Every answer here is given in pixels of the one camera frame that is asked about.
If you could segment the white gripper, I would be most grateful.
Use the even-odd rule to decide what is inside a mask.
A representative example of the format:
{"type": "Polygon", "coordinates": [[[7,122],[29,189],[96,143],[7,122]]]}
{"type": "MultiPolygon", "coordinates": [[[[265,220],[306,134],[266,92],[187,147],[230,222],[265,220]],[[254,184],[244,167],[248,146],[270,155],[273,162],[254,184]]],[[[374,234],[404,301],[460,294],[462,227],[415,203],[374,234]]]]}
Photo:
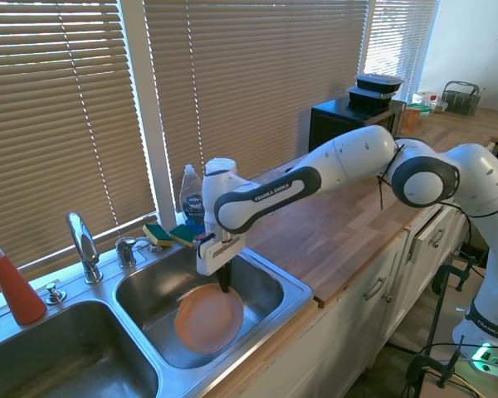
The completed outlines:
{"type": "Polygon", "coordinates": [[[217,271],[217,281],[226,294],[232,282],[232,259],[241,253],[245,244],[244,235],[236,235],[229,241],[223,241],[214,234],[207,235],[197,247],[197,272],[211,275],[217,271]]]}

